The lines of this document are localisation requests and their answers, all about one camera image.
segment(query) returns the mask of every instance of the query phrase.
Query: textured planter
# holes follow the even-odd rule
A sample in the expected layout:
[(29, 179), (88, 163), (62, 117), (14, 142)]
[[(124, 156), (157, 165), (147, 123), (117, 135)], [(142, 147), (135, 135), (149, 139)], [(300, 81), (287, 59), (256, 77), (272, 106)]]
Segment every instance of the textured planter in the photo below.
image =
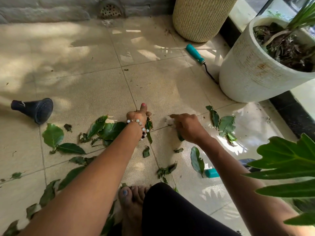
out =
[[(272, 59), (257, 43), (253, 27), (286, 22), (269, 17), (256, 17), (246, 27), (225, 57), (219, 75), (222, 91), (231, 99), (249, 103), (272, 98), (313, 78), (315, 72), (306, 73), (290, 69)], [(314, 40), (303, 30), (296, 31), (298, 40), (311, 47)]]
[(237, 0), (176, 0), (173, 24), (185, 39), (205, 42), (218, 34)]

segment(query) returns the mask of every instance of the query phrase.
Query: bracelet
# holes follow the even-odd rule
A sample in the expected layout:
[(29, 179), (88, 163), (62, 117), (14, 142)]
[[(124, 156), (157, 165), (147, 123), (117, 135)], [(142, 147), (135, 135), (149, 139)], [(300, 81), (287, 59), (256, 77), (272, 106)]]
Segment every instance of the bracelet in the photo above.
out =
[(141, 139), (140, 140), (143, 140), (146, 136), (147, 136), (147, 133), (150, 131), (149, 129), (145, 129), (145, 127), (142, 125), (142, 123), (140, 122), (140, 120), (139, 119), (131, 119), (131, 120), (127, 120), (127, 123), (126, 123), (126, 125), (128, 124), (128, 123), (131, 123), (131, 122), (134, 122), (134, 121), (136, 121), (138, 124), (139, 124), (139, 126), (141, 127), (141, 130), (142, 130), (142, 137), (141, 137)]

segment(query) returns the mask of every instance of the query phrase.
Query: bare foot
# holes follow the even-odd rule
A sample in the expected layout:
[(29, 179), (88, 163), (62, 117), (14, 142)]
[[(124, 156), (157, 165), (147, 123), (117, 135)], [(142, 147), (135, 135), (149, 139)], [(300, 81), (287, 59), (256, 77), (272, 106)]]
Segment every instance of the bare foot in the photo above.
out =
[(119, 201), (123, 211), (122, 236), (141, 236), (141, 220), (143, 200), (149, 187), (123, 187), (119, 194)]

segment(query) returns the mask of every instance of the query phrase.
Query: forearm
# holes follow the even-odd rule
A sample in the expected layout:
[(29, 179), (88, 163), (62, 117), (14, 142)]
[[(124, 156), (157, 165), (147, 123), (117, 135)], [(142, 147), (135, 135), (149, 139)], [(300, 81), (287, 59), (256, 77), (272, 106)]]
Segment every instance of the forearm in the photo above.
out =
[(99, 235), (142, 136), (128, 124), (115, 141), (52, 200), (21, 235)]
[(199, 146), (218, 171), (251, 235), (307, 235), (306, 227), (283, 223), (285, 219), (298, 214), (280, 198), (255, 193), (256, 189), (264, 187), (262, 181), (242, 176), (249, 171), (225, 151), (216, 139), (209, 136)]

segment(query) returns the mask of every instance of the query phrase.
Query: stone wall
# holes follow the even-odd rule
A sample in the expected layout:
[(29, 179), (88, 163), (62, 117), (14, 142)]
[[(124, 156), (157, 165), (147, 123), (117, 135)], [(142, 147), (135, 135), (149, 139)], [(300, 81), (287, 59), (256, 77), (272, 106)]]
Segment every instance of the stone wall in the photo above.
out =
[(171, 14), (175, 0), (0, 0), (0, 23), (88, 20), (107, 3), (130, 17)]

